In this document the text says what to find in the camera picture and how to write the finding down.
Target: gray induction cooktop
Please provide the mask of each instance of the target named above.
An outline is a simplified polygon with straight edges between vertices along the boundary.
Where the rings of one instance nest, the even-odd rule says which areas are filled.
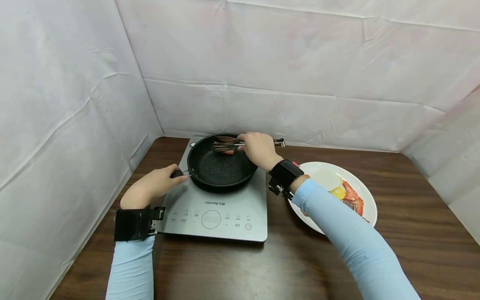
[[[179,167],[188,169],[187,156],[202,137],[190,139]],[[242,188],[212,193],[190,179],[173,188],[162,204],[166,211],[157,222],[158,233],[264,242],[267,239],[266,174],[257,169]]]

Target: wooden table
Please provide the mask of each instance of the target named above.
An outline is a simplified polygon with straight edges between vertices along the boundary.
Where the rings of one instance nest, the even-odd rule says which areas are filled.
[[[52,299],[104,299],[113,217],[124,192],[155,168],[178,163],[187,139],[159,138],[120,193]],[[480,247],[402,154],[307,147],[278,150],[298,163],[323,161],[355,174],[378,205],[376,229],[422,299],[480,299]],[[264,244],[157,235],[156,299],[361,299],[340,255],[268,192]]]

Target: wrinkled white sheet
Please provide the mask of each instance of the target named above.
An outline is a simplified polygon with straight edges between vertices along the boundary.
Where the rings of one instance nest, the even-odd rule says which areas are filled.
[[[467,96],[404,153],[480,243],[480,90]]]
[[[116,0],[166,135],[400,151],[480,82],[474,0]]]
[[[114,1],[4,1],[0,39],[0,298],[45,299],[162,131]]]

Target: black frying pan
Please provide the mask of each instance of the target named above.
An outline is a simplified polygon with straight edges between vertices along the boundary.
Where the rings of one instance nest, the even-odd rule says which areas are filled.
[[[225,190],[246,183],[257,170],[243,151],[235,150],[228,155],[216,152],[212,144],[217,141],[216,136],[230,136],[234,133],[216,133],[198,141],[192,147],[187,157],[188,170],[192,181],[201,188]],[[183,175],[181,171],[172,174],[172,178]]]

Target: wrist strap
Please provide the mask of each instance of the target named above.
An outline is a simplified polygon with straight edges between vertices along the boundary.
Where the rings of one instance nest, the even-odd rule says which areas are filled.
[[[268,189],[275,195],[282,193],[291,200],[293,194],[290,192],[290,185],[304,173],[297,164],[284,159],[276,164],[268,174],[272,176],[268,183]]]
[[[119,209],[115,215],[115,241],[145,240],[154,235],[156,222],[163,220],[164,207]]]

